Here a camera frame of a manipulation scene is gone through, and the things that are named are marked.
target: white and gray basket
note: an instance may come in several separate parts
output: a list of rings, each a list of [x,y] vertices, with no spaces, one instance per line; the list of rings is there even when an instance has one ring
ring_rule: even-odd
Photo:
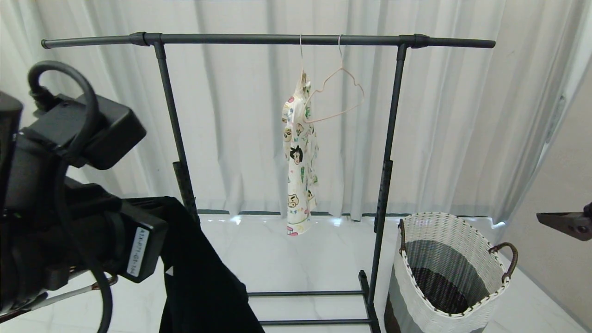
[[[390,302],[401,332],[481,332],[510,284],[518,252],[491,246],[463,219],[419,213],[401,219]],[[513,258],[504,271],[497,251]]]

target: gray stripe on basket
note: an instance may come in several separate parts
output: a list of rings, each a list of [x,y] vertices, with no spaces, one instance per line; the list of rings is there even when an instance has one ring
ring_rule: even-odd
[[[394,312],[393,314],[395,315],[395,318],[397,318],[397,323],[399,324],[400,332],[423,333],[419,326],[417,326],[417,324],[413,321],[413,318],[407,310],[407,305],[405,304],[403,295],[401,295],[401,291],[399,290],[399,285],[397,283],[397,278],[395,276],[394,267],[391,273],[391,284],[388,287],[388,297],[389,300],[391,300],[392,311]],[[485,331],[485,327],[478,328],[472,331],[471,333],[482,333],[483,331]]]
[[[468,306],[490,295],[475,267],[451,246],[428,240],[405,242],[405,246],[411,268],[426,268],[444,276],[458,288]]]

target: black garment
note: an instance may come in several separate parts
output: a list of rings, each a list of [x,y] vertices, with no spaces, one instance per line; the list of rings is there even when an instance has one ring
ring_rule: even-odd
[[[135,206],[169,224],[160,257],[166,304],[160,333],[263,333],[248,304],[247,290],[222,260],[184,206],[175,198],[153,198]]]

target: beige wall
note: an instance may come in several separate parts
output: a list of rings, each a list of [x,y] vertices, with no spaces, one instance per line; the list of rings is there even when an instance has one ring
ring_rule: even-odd
[[[541,225],[537,212],[580,212],[592,201],[592,65],[504,240],[519,265],[592,328],[592,241]]]

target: tile floor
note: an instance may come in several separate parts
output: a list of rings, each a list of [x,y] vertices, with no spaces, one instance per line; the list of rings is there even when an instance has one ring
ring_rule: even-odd
[[[345,217],[315,217],[315,228],[298,237],[285,235],[285,221],[279,216],[202,215],[201,220],[205,234],[220,257],[250,292],[357,290],[358,271],[365,270],[370,275],[375,235],[371,218],[352,222]],[[379,318],[384,315],[395,253],[396,221],[388,220],[382,243],[375,299]],[[142,284],[120,280],[113,287],[115,309],[110,332],[158,332],[166,295],[162,266],[157,269],[157,273]],[[67,290],[89,282],[92,282],[91,276],[81,276],[72,281]],[[585,333],[519,270],[514,273],[510,290],[504,296],[504,303],[485,333]],[[366,316],[361,296],[252,297],[250,304],[261,320]],[[93,333],[100,311],[100,295],[87,293],[6,322],[0,325],[0,332]],[[370,330],[366,325],[276,326],[267,327],[266,332],[358,333]]]

